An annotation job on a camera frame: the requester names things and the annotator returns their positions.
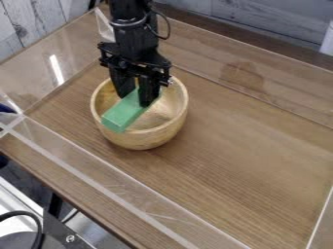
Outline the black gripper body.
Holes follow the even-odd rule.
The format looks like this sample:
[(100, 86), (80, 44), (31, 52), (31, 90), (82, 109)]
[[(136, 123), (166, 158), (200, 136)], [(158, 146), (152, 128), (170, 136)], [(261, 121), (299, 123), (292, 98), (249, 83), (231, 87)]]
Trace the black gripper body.
[(160, 35), (156, 18), (114, 18), (110, 22), (114, 39), (98, 44), (101, 64), (128, 70), (134, 79), (148, 76), (169, 85), (172, 62), (160, 54)]

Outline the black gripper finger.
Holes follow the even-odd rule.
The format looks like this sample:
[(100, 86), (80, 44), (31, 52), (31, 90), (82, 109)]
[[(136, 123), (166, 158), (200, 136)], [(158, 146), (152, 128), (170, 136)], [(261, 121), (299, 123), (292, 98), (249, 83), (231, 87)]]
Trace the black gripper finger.
[(149, 107), (161, 94), (160, 81), (152, 77), (141, 76), (140, 79), (140, 103), (142, 107)]
[(113, 83), (120, 98), (125, 98), (136, 90), (136, 79), (133, 74), (125, 69), (110, 69)]

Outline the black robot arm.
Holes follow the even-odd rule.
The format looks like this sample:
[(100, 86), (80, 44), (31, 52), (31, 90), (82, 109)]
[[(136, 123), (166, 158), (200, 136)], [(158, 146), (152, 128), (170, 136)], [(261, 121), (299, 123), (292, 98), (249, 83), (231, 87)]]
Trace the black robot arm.
[(101, 65), (110, 69), (112, 79), (121, 98), (129, 96), (140, 84), (140, 105), (146, 108), (158, 99), (161, 87), (169, 86), (172, 62), (158, 51), (158, 16), (153, 0), (110, 0), (110, 25), (116, 40), (101, 42)]

